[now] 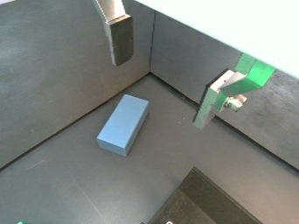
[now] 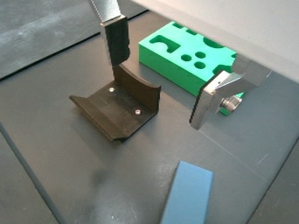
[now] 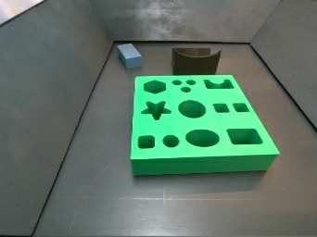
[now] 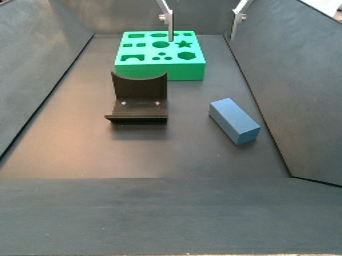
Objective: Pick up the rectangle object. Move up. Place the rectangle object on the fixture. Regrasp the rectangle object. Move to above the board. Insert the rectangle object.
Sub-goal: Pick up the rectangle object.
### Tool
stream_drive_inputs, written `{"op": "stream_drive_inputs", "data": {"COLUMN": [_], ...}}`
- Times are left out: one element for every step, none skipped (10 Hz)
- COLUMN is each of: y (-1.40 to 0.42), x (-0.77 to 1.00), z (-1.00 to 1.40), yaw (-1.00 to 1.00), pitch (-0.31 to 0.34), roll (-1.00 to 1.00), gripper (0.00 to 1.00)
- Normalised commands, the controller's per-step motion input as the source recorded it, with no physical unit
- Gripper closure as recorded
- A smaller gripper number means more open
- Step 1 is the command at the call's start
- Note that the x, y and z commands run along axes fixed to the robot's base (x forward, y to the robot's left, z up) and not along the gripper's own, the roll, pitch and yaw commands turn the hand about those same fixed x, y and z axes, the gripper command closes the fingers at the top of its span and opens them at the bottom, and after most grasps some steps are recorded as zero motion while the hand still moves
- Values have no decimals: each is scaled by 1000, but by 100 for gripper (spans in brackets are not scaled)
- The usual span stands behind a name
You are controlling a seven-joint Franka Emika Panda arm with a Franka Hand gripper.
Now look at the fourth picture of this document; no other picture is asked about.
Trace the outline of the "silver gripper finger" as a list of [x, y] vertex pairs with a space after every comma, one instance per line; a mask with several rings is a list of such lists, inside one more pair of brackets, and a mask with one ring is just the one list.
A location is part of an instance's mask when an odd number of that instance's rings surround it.
[[173, 12], [169, 9], [165, 0], [156, 0], [161, 13], [159, 14], [159, 20], [164, 22], [168, 30], [168, 41], [173, 41]]
[[230, 39], [235, 38], [238, 24], [246, 19], [246, 10], [251, 4], [251, 0], [240, 0], [236, 7], [232, 9], [234, 20], [230, 33]]

